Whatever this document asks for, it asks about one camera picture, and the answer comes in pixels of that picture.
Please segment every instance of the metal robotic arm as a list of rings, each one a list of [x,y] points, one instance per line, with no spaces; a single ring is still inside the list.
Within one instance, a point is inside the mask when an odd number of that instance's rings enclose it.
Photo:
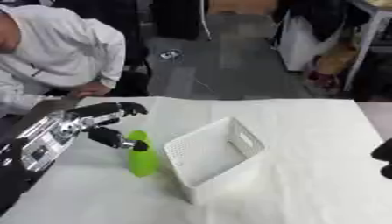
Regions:
[[[15,158],[5,157],[6,152],[21,151],[20,161],[27,171],[42,171],[69,148],[81,132],[88,132],[90,139],[114,148],[146,147],[143,142],[126,140],[120,132],[102,126],[118,123],[128,115],[147,113],[143,105],[133,102],[104,102],[53,112],[0,148],[0,168],[16,162]],[[24,143],[14,149],[13,142],[19,139],[24,139]]]

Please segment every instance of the man's hand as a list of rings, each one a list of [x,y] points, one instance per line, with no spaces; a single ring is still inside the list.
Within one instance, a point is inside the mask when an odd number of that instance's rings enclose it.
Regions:
[[[111,89],[99,81],[92,81],[81,87],[77,87],[69,95],[72,97],[83,98],[87,96],[104,96]]]

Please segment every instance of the storage box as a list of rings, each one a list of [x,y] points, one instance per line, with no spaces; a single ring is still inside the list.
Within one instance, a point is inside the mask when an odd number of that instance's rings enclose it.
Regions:
[[[255,178],[264,146],[238,120],[225,118],[164,149],[189,201],[202,204]]]

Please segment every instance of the gray floor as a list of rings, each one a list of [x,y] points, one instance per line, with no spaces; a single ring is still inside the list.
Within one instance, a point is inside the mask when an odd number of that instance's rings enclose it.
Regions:
[[[198,41],[149,39],[155,71],[152,95],[217,100],[311,97],[298,77],[286,73],[265,41],[274,32],[268,17],[211,15],[208,24],[211,42],[204,32]],[[158,55],[168,49],[184,55],[160,59]]]

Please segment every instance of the white table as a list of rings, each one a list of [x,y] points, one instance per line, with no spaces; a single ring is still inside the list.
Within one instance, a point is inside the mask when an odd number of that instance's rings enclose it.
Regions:
[[[147,130],[164,143],[225,116],[235,116],[266,145],[254,185],[193,206],[167,170],[136,178],[125,152],[81,136],[2,218],[1,224],[274,223],[390,224],[392,181],[369,153],[381,138],[353,101],[187,101],[168,98],[87,99],[140,102],[149,115],[113,125]]]
[[[392,8],[373,6],[365,0],[350,0],[350,2],[359,9],[369,13],[371,19],[370,22],[366,25],[365,31],[363,32],[362,41],[360,43],[360,53],[358,54],[353,67],[348,73],[344,88],[345,91],[349,91],[351,89],[355,76],[360,70],[362,62],[365,60],[368,50],[372,45],[373,40],[375,39],[375,34],[379,29],[380,22],[384,18],[392,18]]]

